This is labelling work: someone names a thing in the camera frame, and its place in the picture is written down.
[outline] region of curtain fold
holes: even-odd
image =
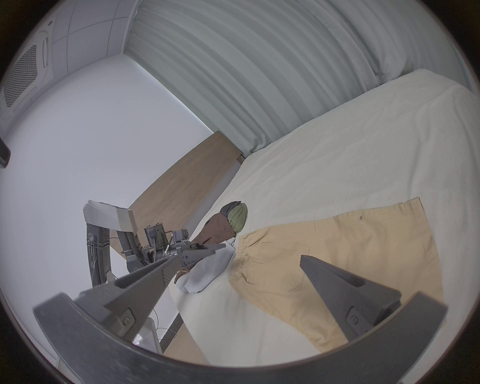
[[[247,156],[384,81],[355,2],[143,0],[125,53]]]

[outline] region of green cloth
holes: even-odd
[[[240,203],[228,213],[228,222],[235,233],[239,233],[247,221],[247,205]]]

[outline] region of bed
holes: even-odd
[[[480,291],[480,99],[427,70],[383,84],[253,153],[192,233],[234,200],[249,209],[237,236],[420,197],[442,268],[446,323],[404,378],[419,379],[466,320]],[[210,364],[261,366],[318,354],[293,327],[228,283],[169,291]]]

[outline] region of air conditioner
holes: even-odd
[[[34,36],[23,45],[16,63],[6,74],[0,90],[0,125],[4,132],[17,115],[23,112],[28,100],[53,80],[52,31],[53,22],[40,26]]]

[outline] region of wooden headboard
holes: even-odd
[[[243,161],[240,150],[221,132],[215,132],[171,166],[130,206],[138,238],[148,241],[144,228],[163,223],[165,231],[185,228],[202,201],[223,179],[235,162]],[[110,237],[116,237],[111,231]],[[123,255],[118,239],[110,245]]]

